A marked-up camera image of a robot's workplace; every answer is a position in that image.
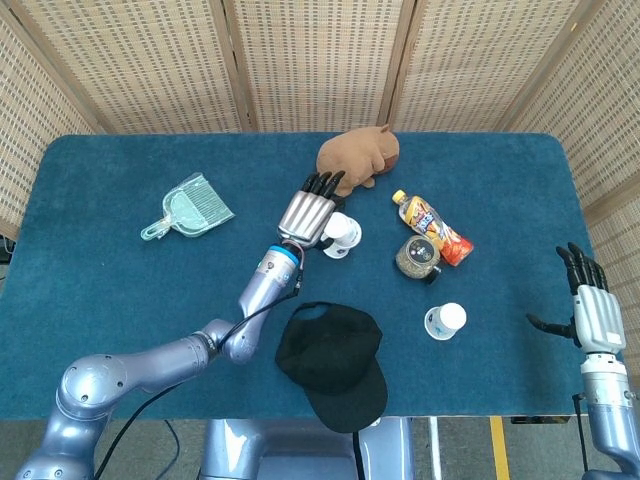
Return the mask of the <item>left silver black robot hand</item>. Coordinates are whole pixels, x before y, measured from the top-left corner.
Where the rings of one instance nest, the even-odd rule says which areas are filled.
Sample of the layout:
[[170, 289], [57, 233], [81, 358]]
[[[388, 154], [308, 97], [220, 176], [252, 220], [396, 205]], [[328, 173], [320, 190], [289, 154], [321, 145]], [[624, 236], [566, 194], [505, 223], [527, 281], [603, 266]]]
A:
[[305, 179], [279, 221], [281, 244], [294, 242], [310, 249], [320, 241], [331, 215], [344, 210], [345, 198], [336, 193], [344, 175], [344, 170], [314, 172]]

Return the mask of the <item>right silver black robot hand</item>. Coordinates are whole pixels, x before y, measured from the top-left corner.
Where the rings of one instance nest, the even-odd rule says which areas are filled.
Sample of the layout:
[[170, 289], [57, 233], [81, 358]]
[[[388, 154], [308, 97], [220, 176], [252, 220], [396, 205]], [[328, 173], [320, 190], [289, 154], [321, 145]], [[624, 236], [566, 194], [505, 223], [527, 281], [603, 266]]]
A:
[[568, 324], [553, 324], [527, 313], [537, 330], [573, 341], [583, 353], [616, 355], [626, 348], [622, 314], [610, 292], [603, 267], [573, 242], [556, 247], [566, 269], [573, 315]]

